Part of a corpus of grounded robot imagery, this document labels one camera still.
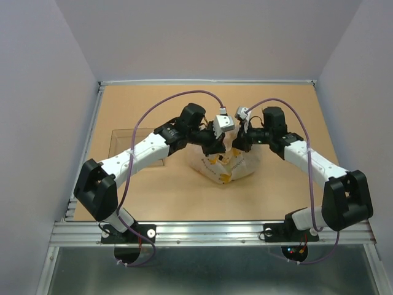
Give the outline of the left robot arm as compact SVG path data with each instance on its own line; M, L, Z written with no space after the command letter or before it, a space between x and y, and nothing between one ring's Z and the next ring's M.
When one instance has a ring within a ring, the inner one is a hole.
M121 241L132 241L136 237L135 220L124 209L117 189L128 187L131 176L188 144L201 146L206 155L225 152L225 134L235 127L232 117L220 108L219 114L202 127L205 113L200 105L189 103L180 116L157 127L142 141L133 141L129 149L100 162L87 160L80 170L74 197L95 221L110 224Z

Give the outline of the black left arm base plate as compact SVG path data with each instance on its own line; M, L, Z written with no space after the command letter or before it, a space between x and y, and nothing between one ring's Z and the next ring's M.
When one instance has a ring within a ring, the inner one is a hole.
M102 244L146 244L144 239L141 239L128 229L121 233L117 231L110 224L98 224L101 230L101 243ZM155 242L155 236L157 233L157 227L155 224L141 224L135 223L131 228L136 231L139 235Z

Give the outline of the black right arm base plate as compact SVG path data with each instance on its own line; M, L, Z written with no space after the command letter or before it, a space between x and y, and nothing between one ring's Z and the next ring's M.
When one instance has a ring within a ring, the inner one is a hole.
M295 226L286 225L284 222L264 224L260 238L267 243L319 241L319 236L312 235L309 230L298 230Z

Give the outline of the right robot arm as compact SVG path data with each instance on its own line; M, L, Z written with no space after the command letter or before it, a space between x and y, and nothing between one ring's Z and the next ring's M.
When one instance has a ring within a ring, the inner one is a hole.
M262 114L262 126L254 128L248 108L238 108L235 117L240 128L233 147L249 152L256 144L266 144L282 160L307 173L310 188L318 184L323 190L321 206L311 202L308 208L286 215L282 225L286 238L296 240L305 230L325 227L339 232L373 216L364 173L335 165L313 150L300 135L289 132L280 107L267 107Z

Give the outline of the white banana print plastic bag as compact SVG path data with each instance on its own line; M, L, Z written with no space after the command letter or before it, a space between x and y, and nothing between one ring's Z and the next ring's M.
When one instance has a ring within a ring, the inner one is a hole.
M262 147L253 146L249 152L232 147L239 127L225 133L223 154L205 156L202 147L190 145L186 148L188 165L217 184L227 184L246 177L261 166Z

